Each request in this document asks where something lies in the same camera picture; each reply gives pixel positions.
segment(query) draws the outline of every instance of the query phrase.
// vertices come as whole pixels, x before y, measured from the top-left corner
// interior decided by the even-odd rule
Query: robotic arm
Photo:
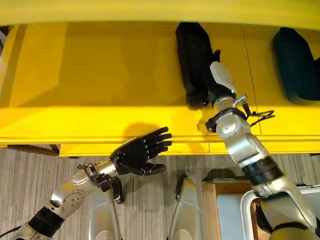
[[[165,171],[164,164],[153,164],[148,160],[168,150],[172,144],[165,141],[172,137],[170,133],[164,134],[168,130],[163,127],[143,137],[135,137],[116,149],[107,161],[80,165],[71,181],[58,186],[49,202],[11,239],[50,239],[88,195],[110,190],[113,177],[129,173],[147,176]]]
[[[301,236],[304,239],[317,238],[314,233],[317,218],[311,206],[251,133],[251,126],[274,117],[274,111],[251,113],[247,96],[236,99],[237,89],[233,78],[220,63],[221,51],[213,53],[209,36],[200,24],[180,23],[175,33],[187,103],[197,108],[212,104],[218,113],[208,120],[206,128],[223,138],[230,156],[250,179],[253,191],[265,202],[265,206],[271,205],[265,200],[281,198],[282,204],[291,205],[297,213],[291,214],[290,219],[283,217],[283,221],[269,217],[274,231],[271,239],[302,239]],[[238,105],[243,106],[246,114],[237,108]],[[260,119],[250,125],[247,122],[250,116]]]

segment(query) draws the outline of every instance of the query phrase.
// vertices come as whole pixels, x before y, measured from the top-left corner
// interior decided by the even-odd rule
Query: robot forearm
[[[108,178],[115,175],[117,170],[110,160],[83,166],[70,182],[57,187],[50,201],[17,231],[12,240],[52,238],[88,195],[110,189],[112,186]]]

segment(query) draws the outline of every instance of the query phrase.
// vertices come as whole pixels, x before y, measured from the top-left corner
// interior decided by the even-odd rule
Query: silver robot leg
[[[121,240],[113,189],[95,192],[89,220],[89,240]]]
[[[200,240],[200,207],[196,184],[190,177],[183,180],[173,214],[168,240]]]

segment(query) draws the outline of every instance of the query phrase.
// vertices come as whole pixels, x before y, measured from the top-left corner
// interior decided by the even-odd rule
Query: yellow table
[[[277,117],[252,132],[274,153],[320,152],[320,104],[293,105],[281,92],[271,51],[277,29],[203,26],[251,110],[275,110]],[[108,155],[133,136],[168,126],[174,145],[167,154],[226,153],[222,140],[204,126],[215,114],[212,107],[186,106],[176,27],[15,26],[0,60],[0,144],[61,144],[64,157]],[[300,33],[320,56],[320,33]]]

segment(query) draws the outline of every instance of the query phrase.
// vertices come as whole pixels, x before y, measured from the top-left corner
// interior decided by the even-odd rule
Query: floor
[[[320,157],[308,154],[276,154],[273,158],[295,182],[320,184]],[[55,188],[71,179],[78,164],[98,162],[106,157],[68,159],[3,149],[0,154],[0,233],[28,221],[46,203]],[[179,177],[194,178],[201,196],[201,181],[243,173],[227,155],[159,156],[167,171],[155,176],[123,175],[120,177],[126,197],[117,205],[124,240],[165,240],[174,213],[175,187]],[[89,208],[92,197],[68,218],[54,235],[54,240],[88,239]]]

